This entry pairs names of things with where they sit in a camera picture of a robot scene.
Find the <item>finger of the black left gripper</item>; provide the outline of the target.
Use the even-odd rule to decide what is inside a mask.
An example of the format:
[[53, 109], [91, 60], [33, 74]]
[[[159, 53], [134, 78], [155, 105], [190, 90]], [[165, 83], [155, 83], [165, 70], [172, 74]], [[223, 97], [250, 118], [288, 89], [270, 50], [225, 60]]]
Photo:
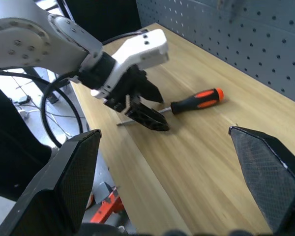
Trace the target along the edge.
[[140, 81], [140, 94], [146, 100], [164, 103], [163, 97], [158, 87], [147, 79]]
[[168, 131], [169, 124], [165, 117], [144, 104], [132, 104], [127, 110], [127, 117], [154, 131]]

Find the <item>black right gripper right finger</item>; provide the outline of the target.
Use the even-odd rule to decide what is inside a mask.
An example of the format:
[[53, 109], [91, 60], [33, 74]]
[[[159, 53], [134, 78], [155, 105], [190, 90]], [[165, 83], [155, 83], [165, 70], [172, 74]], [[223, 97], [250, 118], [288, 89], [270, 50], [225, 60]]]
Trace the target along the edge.
[[277, 138], [231, 126], [245, 183], [275, 234], [295, 234], [295, 156]]

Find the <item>grey perforated pegboard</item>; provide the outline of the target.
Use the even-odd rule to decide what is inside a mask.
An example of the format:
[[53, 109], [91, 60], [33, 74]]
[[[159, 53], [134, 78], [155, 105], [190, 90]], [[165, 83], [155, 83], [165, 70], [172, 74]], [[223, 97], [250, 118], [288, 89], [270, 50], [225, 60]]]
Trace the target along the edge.
[[136, 0], [158, 23], [295, 102], [295, 0]]

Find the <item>black robot torso cover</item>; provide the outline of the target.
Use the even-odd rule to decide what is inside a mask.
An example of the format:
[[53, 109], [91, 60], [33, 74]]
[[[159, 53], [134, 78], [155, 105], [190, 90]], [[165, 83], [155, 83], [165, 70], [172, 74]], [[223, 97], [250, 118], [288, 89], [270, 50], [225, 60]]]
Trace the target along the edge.
[[17, 201], [51, 157], [0, 90], [0, 196]]

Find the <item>dark cabinet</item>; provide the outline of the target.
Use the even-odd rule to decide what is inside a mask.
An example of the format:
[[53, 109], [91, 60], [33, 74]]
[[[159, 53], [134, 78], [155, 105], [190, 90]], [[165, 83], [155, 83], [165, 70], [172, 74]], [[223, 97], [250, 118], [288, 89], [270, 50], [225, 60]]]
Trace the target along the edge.
[[34, 0], [34, 2], [50, 13], [70, 18], [101, 42], [141, 28], [135, 0]]

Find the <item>orange metal floor bracket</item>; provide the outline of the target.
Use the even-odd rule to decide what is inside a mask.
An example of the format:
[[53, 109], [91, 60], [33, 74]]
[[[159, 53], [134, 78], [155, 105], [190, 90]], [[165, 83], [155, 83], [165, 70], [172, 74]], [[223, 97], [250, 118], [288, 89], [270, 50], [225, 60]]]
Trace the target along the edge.
[[117, 188], [111, 187], [106, 182], [101, 182], [95, 189], [95, 202], [100, 202], [100, 207], [91, 218], [91, 223], [104, 224], [113, 213], [121, 213], [125, 210]]

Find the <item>black orange handled screwdriver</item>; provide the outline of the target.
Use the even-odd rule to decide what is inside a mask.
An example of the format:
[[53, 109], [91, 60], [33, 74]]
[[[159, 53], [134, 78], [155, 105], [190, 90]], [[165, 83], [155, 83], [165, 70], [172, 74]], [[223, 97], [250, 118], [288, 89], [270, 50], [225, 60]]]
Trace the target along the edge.
[[[157, 111], [163, 115], [164, 112], [171, 112], [178, 115], [184, 112], [202, 110], [218, 104], [224, 99], [224, 92], [220, 88], [212, 88], [198, 92], [186, 99], [170, 103], [169, 107]], [[124, 126], [135, 121], [130, 119], [122, 121], [117, 126]]]

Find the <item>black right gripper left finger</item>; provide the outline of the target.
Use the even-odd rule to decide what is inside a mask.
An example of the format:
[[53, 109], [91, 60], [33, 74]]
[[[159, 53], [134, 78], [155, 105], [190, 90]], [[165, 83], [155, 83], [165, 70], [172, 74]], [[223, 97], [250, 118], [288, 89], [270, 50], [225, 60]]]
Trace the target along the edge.
[[75, 236], [93, 186], [101, 131], [66, 141], [0, 225], [0, 236]]

